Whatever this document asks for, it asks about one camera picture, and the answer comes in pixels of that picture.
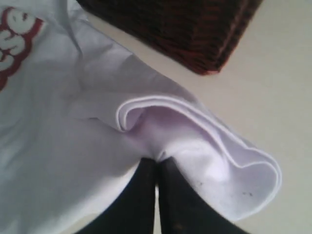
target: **wicker basket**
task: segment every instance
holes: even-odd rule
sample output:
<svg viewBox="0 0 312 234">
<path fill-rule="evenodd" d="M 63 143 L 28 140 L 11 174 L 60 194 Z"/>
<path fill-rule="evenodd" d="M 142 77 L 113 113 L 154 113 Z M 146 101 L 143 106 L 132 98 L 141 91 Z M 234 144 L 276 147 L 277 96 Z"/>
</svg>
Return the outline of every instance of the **wicker basket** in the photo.
<svg viewBox="0 0 312 234">
<path fill-rule="evenodd" d="M 218 73 L 262 0 L 78 0 L 199 74 Z"/>
</svg>

